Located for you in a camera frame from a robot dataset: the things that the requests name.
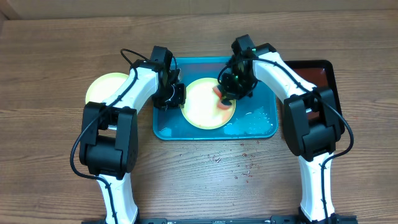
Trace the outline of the yellow plate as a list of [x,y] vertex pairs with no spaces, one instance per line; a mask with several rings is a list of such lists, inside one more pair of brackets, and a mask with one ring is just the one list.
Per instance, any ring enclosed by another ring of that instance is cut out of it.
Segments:
[[129,75],[124,73],[107,73],[97,78],[88,88],[85,103],[92,101],[102,103],[103,100],[113,95],[121,85],[128,79]]
[[231,100],[231,106],[219,108],[219,91],[214,91],[218,85],[215,78],[200,78],[186,87],[186,99],[183,106],[183,117],[194,127],[200,129],[216,129],[225,125],[234,115],[236,101]]

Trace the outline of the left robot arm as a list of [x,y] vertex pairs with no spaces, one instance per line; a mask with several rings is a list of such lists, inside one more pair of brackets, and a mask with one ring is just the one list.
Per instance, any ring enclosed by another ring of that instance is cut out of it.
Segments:
[[179,79],[175,58],[136,60],[130,73],[111,74],[95,80],[83,109],[81,133],[71,155],[78,154],[88,173],[76,175],[99,183],[106,207],[103,223],[136,223],[139,209],[134,202],[131,172],[137,160],[137,115],[148,99],[158,109],[179,108],[185,102],[185,86]]

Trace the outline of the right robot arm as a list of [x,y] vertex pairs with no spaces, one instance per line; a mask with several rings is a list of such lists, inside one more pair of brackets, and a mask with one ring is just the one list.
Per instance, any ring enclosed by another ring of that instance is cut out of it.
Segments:
[[285,141],[298,156],[302,180],[300,214],[305,223],[342,223],[331,202],[330,168],[343,132],[332,64],[327,60],[285,62],[270,44],[234,42],[214,92],[223,110],[252,96],[259,82],[283,103]]

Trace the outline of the red green sponge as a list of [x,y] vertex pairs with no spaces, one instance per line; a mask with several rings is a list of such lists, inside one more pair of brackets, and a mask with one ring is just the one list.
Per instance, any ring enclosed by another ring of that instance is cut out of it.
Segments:
[[226,99],[223,98],[223,95],[222,95],[222,92],[221,92],[219,86],[214,86],[213,87],[213,92],[219,98],[219,100],[217,102],[217,107],[218,108],[220,108],[221,110],[228,110],[228,109],[231,108],[232,102],[230,102],[229,100],[226,100]]

